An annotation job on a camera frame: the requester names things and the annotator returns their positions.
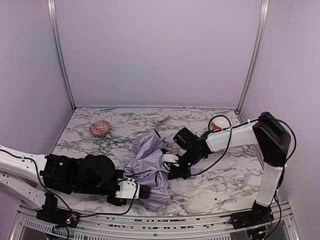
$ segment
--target purple cloth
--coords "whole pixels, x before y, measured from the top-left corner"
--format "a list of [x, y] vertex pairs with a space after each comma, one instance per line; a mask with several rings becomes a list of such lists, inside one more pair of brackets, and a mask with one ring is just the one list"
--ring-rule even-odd
[[163, 165], [163, 152], [168, 150], [168, 143], [159, 138], [154, 132], [143, 134], [134, 139], [133, 153], [124, 158], [124, 165], [120, 168], [125, 170], [127, 176], [133, 176], [140, 185], [151, 188], [151, 196], [148, 199], [140, 199], [149, 211], [156, 211], [166, 204], [170, 196], [168, 194], [168, 171]]

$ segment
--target wire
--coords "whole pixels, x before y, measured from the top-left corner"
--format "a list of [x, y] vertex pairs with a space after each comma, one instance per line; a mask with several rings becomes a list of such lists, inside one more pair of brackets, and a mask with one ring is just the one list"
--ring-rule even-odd
[[274, 195], [274, 200], [275, 200], [275, 202], [276, 202], [276, 204], [278, 205], [278, 207], [279, 207], [279, 211], [280, 211], [280, 217], [279, 217], [279, 221], [278, 221], [278, 223], [277, 223], [277, 225], [275, 226], [275, 228], [272, 230], [272, 232], [270, 232], [270, 234], [268, 235], [268, 236], [266, 236], [264, 239], [268, 239], [276, 230], [277, 230], [277, 228], [279, 227], [279, 225], [280, 225], [280, 222], [281, 222], [281, 218], [282, 218], [282, 209], [281, 209], [281, 206], [280, 206], [280, 203], [279, 203], [279, 200], [278, 200], [278, 198], [277, 198], [277, 196], [276, 195]]
[[4, 153], [6, 153], [6, 154], [9, 154], [10, 156], [12, 156], [12, 157], [14, 157], [14, 158], [16, 158], [16, 159], [30, 160], [31, 162], [33, 162], [33, 164], [34, 164], [34, 166], [35, 166], [36, 176], [37, 176], [37, 178], [38, 178], [38, 181], [39, 181], [40, 185], [43, 187], [43, 189], [45, 189], [48, 193], [51, 193], [51, 194], [53, 194], [54, 196], [56, 196], [58, 199], [60, 199], [60, 200], [63, 202], [63, 204], [64, 204], [73, 214], [75, 214], [76, 216], [78, 216], [78, 214], [75, 213], [75, 212], [71, 209], [71, 207], [63, 200], [62, 197], [60, 197], [58, 194], [52, 192], [51, 190], [49, 190], [48, 188], [45, 187], [45, 185], [44, 185], [44, 184], [42, 183], [42, 181], [41, 181], [41, 178], [40, 178], [40, 175], [39, 175], [38, 166], [37, 166], [37, 163], [36, 163], [35, 160], [33, 160], [33, 159], [30, 158], [30, 157], [16, 156], [16, 155], [12, 154], [11, 152], [8, 152], [8, 151], [3, 150], [3, 149], [0, 149], [0, 151], [1, 151], [1, 152], [4, 152]]
[[67, 227], [66, 225], [64, 225], [64, 224], [55, 226], [55, 227], [52, 229], [51, 232], [54, 233], [53, 231], [54, 231], [55, 229], [59, 229], [59, 228], [64, 228], [64, 229], [66, 230], [66, 239], [65, 239], [65, 240], [69, 240], [69, 238], [70, 238], [70, 231], [69, 231], [68, 227]]
[[271, 229], [274, 224], [273, 224], [273, 222], [272, 222], [270, 217], [266, 217], [266, 219], [269, 220], [269, 222], [271, 223], [271, 226], [269, 227], [269, 229]]
[[231, 127], [231, 122], [230, 122], [230, 120], [229, 120], [229, 118], [227, 117], [227, 116], [225, 116], [225, 115], [216, 115], [216, 116], [214, 116], [214, 117], [212, 117], [211, 119], [210, 119], [210, 121], [209, 121], [209, 123], [208, 123], [208, 131], [212, 131], [212, 130], [220, 130], [221, 131], [221, 129], [210, 129], [210, 125], [211, 125], [211, 122], [215, 119], [215, 118], [218, 118], [218, 117], [223, 117], [223, 118], [225, 118], [225, 119], [227, 119], [227, 121], [229, 122], [229, 127]]
[[170, 172], [170, 169], [168, 169], [165, 165], [165, 162], [162, 163], [163, 164], [163, 167], [165, 168], [165, 170], [167, 170], [168, 172]]
[[[290, 153], [290, 155], [286, 158], [286, 162], [292, 157], [292, 155], [295, 153], [296, 149], [297, 149], [297, 137], [295, 135], [295, 132], [292, 130], [292, 128], [289, 126], [288, 123], [286, 123], [285, 121], [281, 120], [281, 119], [277, 119], [277, 118], [273, 118], [273, 117], [260, 117], [260, 118], [256, 118], [256, 119], [253, 119], [250, 121], [250, 123], [254, 123], [254, 122], [258, 122], [258, 121], [261, 121], [261, 120], [272, 120], [272, 121], [276, 121], [276, 122], [279, 122], [279, 123], [282, 123], [284, 124], [291, 132], [292, 136], [293, 136], [293, 139], [294, 139], [294, 146], [293, 146], [293, 149], [292, 149], [292, 152]], [[231, 127], [232, 129], [236, 129], [236, 128], [239, 128], [239, 127], [242, 127], [244, 125], [247, 125], [249, 124], [249, 122], [244, 122], [244, 123], [241, 123], [237, 126], [233, 126]]]
[[[231, 126], [231, 121], [230, 121], [230, 119], [227, 118], [226, 116], [224, 116], [224, 115], [217, 115], [216, 117], [225, 117], [225, 118], [228, 120], [229, 125]], [[233, 129], [233, 128], [231, 127], [231, 128], [230, 128], [230, 134], [229, 134], [228, 143], [227, 143], [227, 145], [226, 145], [226, 147], [225, 147], [225, 150], [224, 150], [223, 154], [222, 154], [213, 164], [211, 164], [209, 167], [207, 167], [206, 169], [204, 169], [204, 170], [202, 170], [202, 171], [200, 171], [200, 172], [198, 172], [198, 173], [191, 174], [190, 177], [191, 177], [191, 176], [198, 176], [198, 175], [203, 174], [204, 172], [208, 171], [210, 168], [212, 168], [214, 165], [216, 165], [216, 164], [227, 154], [227, 151], [228, 151], [228, 149], [229, 149], [229, 145], [230, 145], [230, 142], [231, 142], [232, 129]]]
[[128, 178], [131, 178], [131, 177], [134, 177], [134, 176], [136, 176], [136, 175], [144, 174], [144, 173], [150, 172], [150, 171], [151, 171], [151, 170], [140, 171], [140, 172], [137, 172], [137, 173], [135, 173], [135, 174], [129, 175], [129, 176], [127, 176], [127, 177], [128, 177]]
[[93, 214], [89, 214], [89, 215], [81, 215], [80, 218], [88, 218], [88, 217], [93, 217], [93, 216], [97, 216], [97, 215], [122, 216], [122, 215], [127, 214], [130, 211], [130, 209], [132, 208], [132, 205], [134, 204], [134, 201], [135, 201], [136, 194], [138, 192], [138, 184], [136, 182], [134, 182], [134, 184], [135, 184], [135, 192], [134, 192], [133, 198], [131, 199], [130, 206], [125, 212], [122, 212], [122, 213], [106, 213], [106, 212], [99, 213], [99, 212], [97, 212], [97, 213], [93, 213]]

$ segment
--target lavender wall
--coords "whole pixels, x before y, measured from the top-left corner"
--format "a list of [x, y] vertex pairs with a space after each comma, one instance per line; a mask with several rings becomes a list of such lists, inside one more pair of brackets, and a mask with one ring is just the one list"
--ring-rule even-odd
[[303, 240], [318, 240], [320, 163], [320, 2], [270, 1], [262, 50], [243, 117], [270, 111], [298, 138], [281, 187]]
[[[49, 153], [71, 115], [46, 0], [0, 0], [0, 144]], [[19, 200], [0, 187], [0, 238]]]
[[260, 0], [56, 0], [79, 106], [235, 109]]

